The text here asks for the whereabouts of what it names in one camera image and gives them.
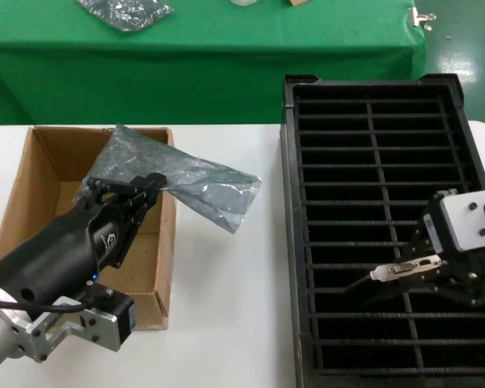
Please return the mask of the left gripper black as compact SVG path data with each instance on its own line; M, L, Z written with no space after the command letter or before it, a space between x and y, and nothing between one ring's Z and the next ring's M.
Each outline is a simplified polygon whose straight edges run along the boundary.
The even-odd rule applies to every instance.
M32 319L47 312L59 297L80 294L105 267L121 267L166 182L158 173L129 182L89 178L89 202L125 202L122 207L76 206L51 220L0 259L0 289Z

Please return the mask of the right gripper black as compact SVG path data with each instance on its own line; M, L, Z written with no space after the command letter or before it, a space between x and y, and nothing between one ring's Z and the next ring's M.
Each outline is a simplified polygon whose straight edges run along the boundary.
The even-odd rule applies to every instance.
M397 261L409 261L434 255L428 232L415 228L407 243L400 248ZM465 306L480 307L485 303L485 248L474 251L448 251L442 254L445 276L414 275L371 287L363 294L362 304L383 302L415 289L428 289L441 297Z

